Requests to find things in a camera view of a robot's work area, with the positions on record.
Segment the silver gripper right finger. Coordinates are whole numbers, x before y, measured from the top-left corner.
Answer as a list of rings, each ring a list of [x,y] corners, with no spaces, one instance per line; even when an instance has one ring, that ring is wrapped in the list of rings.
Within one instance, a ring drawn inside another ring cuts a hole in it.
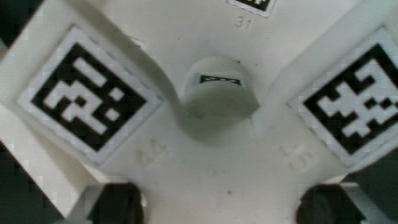
[[[356,182],[320,184],[301,198],[297,224],[392,224]]]

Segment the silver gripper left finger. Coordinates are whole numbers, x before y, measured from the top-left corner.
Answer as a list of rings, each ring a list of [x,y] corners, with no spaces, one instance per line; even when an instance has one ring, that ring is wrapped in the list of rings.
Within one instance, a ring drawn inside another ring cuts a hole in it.
[[[91,185],[63,224],[145,224],[141,190],[132,183]]]

